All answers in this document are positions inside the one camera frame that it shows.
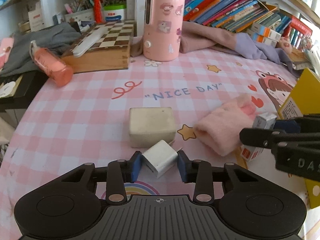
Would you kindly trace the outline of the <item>small grey white carton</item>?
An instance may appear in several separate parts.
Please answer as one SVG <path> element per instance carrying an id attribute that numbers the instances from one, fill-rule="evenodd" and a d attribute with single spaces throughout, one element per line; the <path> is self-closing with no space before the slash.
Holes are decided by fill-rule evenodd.
<path id="1" fill-rule="evenodd" d="M 266 130 L 273 129 L 277 116 L 273 113 L 258 114 L 251 128 L 244 128 L 240 134 L 242 143 L 241 156 L 245 161 L 252 161 L 268 145 Z"/>

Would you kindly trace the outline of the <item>white power adapter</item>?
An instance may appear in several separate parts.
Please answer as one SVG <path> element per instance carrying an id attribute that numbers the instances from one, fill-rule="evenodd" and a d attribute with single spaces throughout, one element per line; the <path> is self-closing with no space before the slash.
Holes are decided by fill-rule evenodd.
<path id="1" fill-rule="evenodd" d="M 172 168 L 178 159 L 178 153 L 167 142 L 161 140 L 142 154 L 144 163 L 156 178 Z"/>

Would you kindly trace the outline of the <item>white foam block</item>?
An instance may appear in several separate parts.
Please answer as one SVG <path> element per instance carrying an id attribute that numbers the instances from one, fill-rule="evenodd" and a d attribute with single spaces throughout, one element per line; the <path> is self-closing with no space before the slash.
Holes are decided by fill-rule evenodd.
<path id="1" fill-rule="evenodd" d="M 129 112 L 129 138 L 132 148 L 150 148 L 164 140 L 172 143 L 176 122 L 170 107 L 137 107 Z"/>

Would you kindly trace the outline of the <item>pink checkered tablecloth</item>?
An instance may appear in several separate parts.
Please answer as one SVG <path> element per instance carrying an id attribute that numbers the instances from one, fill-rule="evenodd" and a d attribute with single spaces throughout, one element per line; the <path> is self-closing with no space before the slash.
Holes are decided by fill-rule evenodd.
<path id="1" fill-rule="evenodd" d="M 231 161 L 294 192 L 308 193 L 302 178 L 277 171 L 265 150 L 249 163 L 233 152 L 215 154 L 193 135 L 193 126 L 221 104 L 249 94 L 259 113 L 275 107 L 257 71 L 296 83 L 284 67 L 211 49 L 181 54 L 170 62 L 140 56 L 127 70 L 76 74 L 65 87 L 47 81 L 23 115 L 1 165 L 1 239 L 18 239 L 14 206 L 26 193 L 83 163 L 106 166 L 129 159 L 129 110 L 170 107 L 176 121 L 175 149 L 190 159 L 221 166 Z"/>

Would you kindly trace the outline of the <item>pink pig plush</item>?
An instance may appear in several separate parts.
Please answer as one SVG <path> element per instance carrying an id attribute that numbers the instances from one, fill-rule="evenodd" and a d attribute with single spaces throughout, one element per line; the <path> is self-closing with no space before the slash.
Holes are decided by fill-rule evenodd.
<path id="1" fill-rule="evenodd" d="M 288 37 L 281 37 L 280 40 L 277 42 L 277 48 L 281 48 L 287 55 L 292 53 L 292 45 L 290 39 Z"/>

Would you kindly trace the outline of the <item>red thick dictionary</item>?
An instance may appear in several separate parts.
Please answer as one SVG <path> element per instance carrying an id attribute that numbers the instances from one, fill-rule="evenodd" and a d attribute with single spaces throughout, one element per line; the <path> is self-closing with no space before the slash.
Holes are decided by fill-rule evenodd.
<path id="1" fill-rule="evenodd" d="M 296 18 L 296 16 L 291 16 L 291 23 L 290 26 L 302 33 L 306 37 L 311 37 L 312 35 L 312 29 L 310 29 L 305 23 L 303 23 L 301 20 Z"/>

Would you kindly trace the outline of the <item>orange white medicine box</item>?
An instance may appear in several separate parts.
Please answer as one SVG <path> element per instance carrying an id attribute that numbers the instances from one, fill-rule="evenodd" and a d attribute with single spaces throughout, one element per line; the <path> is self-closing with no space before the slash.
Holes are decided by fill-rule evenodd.
<path id="1" fill-rule="evenodd" d="M 254 31 L 255 33 L 257 33 L 258 35 L 260 36 L 263 36 L 263 37 L 267 37 L 267 38 L 270 38 L 274 41 L 279 41 L 280 38 L 281 38 L 281 34 L 268 28 L 268 27 L 265 27 L 257 22 L 254 22 L 252 25 L 251 25 L 251 30 Z"/>

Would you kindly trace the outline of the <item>pink purple folded cloth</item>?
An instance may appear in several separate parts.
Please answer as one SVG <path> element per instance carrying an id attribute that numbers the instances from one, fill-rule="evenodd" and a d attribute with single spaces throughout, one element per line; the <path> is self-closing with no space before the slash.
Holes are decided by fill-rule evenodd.
<path id="1" fill-rule="evenodd" d="M 180 53 L 209 48 L 251 60 L 270 60 L 285 66 L 296 78 L 302 74 L 301 70 L 293 68 L 293 62 L 283 49 L 254 41 L 247 33 L 236 34 L 225 29 L 184 21 L 182 29 L 178 31 L 178 42 Z"/>

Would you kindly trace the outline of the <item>orange pink liquid bottle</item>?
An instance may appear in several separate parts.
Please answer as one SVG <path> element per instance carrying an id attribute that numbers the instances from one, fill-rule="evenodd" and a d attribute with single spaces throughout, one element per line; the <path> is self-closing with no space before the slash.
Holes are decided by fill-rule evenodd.
<path id="1" fill-rule="evenodd" d="M 73 68 L 67 65 L 49 49 L 39 47 L 36 41 L 30 42 L 29 54 L 33 62 L 51 78 L 58 87 L 67 85 L 73 77 Z"/>

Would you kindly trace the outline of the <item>row of colourful books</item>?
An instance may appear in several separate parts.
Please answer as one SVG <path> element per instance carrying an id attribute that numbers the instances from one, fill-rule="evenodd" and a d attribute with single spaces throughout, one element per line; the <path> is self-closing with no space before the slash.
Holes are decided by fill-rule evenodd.
<path id="1" fill-rule="evenodd" d="M 185 0 L 183 20 L 233 33 L 257 23 L 282 34 L 291 23 L 289 16 L 259 0 Z"/>

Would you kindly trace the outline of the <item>grey folded garment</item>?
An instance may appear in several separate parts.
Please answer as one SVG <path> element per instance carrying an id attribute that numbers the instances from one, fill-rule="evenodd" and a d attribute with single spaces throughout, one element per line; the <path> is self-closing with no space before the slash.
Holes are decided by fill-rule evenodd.
<path id="1" fill-rule="evenodd" d="M 1 70 L 1 77 L 39 70 L 30 51 L 46 48 L 60 57 L 80 36 L 81 34 L 66 22 L 24 35 L 16 34 L 8 61 Z"/>

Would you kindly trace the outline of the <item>white flat case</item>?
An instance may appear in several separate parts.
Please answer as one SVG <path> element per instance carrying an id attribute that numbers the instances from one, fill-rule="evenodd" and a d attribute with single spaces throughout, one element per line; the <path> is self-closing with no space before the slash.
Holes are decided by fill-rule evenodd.
<path id="1" fill-rule="evenodd" d="M 107 26 L 99 27 L 92 33 L 84 37 L 72 50 L 74 57 L 81 57 L 86 51 L 91 48 L 106 32 L 108 31 Z"/>

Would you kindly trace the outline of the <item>wooden chess board box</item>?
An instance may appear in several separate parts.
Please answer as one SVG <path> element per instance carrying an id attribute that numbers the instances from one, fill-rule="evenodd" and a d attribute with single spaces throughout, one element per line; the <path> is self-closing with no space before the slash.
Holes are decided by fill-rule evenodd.
<path id="1" fill-rule="evenodd" d="M 81 57 L 74 57 L 72 50 L 87 35 L 99 27 L 107 26 L 108 31 Z M 96 24 L 84 33 L 63 53 L 61 59 L 71 66 L 75 73 L 103 70 L 122 70 L 129 67 L 130 48 L 135 22 L 124 20 Z"/>

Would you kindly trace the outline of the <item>pink glove on garment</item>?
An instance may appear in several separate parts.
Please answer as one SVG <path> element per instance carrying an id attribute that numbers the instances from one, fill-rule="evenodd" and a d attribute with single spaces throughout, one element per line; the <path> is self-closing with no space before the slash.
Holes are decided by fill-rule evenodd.
<path id="1" fill-rule="evenodd" d="M 14 46 L 14 38 L 7 37 L 1 40 L 1 46 L 0 46 L 0 68 L 1 69 L 7 63 L 13 46 Z"/>

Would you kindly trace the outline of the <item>white green-lid jar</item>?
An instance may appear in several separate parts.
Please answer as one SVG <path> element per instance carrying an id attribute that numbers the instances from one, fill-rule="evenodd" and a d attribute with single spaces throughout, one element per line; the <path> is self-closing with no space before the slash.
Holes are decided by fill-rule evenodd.
<path id="1" fill-rule="evenodd" d="M 126 4 L 118 3 L 104 6 L 104 21 L 123 21 L 126 20 Z"/>

